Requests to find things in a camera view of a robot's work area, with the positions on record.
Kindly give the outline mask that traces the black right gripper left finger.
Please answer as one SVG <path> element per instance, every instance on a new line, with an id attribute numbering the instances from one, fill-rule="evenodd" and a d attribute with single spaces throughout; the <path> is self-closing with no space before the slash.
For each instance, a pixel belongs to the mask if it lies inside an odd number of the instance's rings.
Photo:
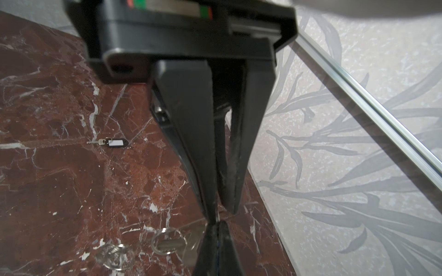
<path id="1" fill-rule="evenodd" d="M 218 224 L 206 227 L 193 276 L 217 276 L 218 274 Z"/>

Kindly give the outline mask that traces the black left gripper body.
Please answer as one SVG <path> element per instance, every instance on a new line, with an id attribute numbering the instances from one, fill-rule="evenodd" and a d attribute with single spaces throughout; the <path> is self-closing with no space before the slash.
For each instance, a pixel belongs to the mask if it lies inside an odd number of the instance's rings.
<path id="1" fill-rule="evenodd" d="M 294 8 L 265 1 L 64 1 L 105 84 L 145 83 L 159 60 L 272 60 L 297 36 Z"/>

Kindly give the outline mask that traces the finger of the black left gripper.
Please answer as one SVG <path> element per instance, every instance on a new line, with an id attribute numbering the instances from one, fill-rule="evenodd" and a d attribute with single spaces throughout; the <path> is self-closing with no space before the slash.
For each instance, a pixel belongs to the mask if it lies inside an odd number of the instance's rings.
<path id="1" fill-rule="evenodd" d="M 238 212 L 247 165 L 276 80 L 274 63 L 246 60 L 214 83 L 215 156 L 222 205 Z"/>
<path id="2" fill-rule="evenodd" d="M 201 210 L 216 222 L 216 158 L 212 72 L 205 60 L 160 60 L 153 70 L 163 110 L 177 132 L 182 160 Z"/>

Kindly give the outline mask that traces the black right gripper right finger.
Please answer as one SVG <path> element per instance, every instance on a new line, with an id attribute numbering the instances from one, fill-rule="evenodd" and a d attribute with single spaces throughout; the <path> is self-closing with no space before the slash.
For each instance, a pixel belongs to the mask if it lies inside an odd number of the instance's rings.
<path id="1" fill-rule="evenodd" d="M 218 238 L 218 275 L 242 276 L 244 270 L 239 261 L 234 241 L 230 235 L 229 226 L 225 221 L 219 223 Z"/>

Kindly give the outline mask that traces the steel perforated key holder plate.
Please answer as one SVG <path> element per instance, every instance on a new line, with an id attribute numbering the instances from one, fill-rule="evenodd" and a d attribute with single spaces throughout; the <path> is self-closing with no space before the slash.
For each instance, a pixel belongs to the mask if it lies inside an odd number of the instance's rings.
<path id="1" fill-rule="evenodd" d="M 143 250 L 150 249 L 152 250 L 153 254 L 157 256 L 176 255 L 175 253 L 170 255 L 159 255 L 155 248 L 153 248 L 153 243 L 159 240 L 160 233 L 163 233 L 165 230 L 180 230 L 183 233 L 187 233 L 199 226 L 207 226 L 207 222 L 204 218 L 180 227 L 161 228 L 154 231 L 151 230 L 150 232 L 153 235 L 150 238 L 141 238 L 139 242 L 131 245 L 107 243 L 102 246 L 101 249 L 99 249 L 95 255 L 95 260 L 99 265 L 109 270 L 122 272 L 130 270 L 135 266 L 136 258 L 141 256 Z"/>

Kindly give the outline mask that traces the silver key blue tag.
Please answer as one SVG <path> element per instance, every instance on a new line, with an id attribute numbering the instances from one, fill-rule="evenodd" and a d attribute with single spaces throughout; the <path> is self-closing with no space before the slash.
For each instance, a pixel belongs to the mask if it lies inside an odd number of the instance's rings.
<path id="1" fill-rule="evenodd" d="M 160 233 L 159 240 L 153 243 L 153 248 L 159 255 L 175 253 L 184 266 L 194 267 L 205 230 L 205 226 L 196 227 L 187 233 L 180 230 L 165 230 Z"/>

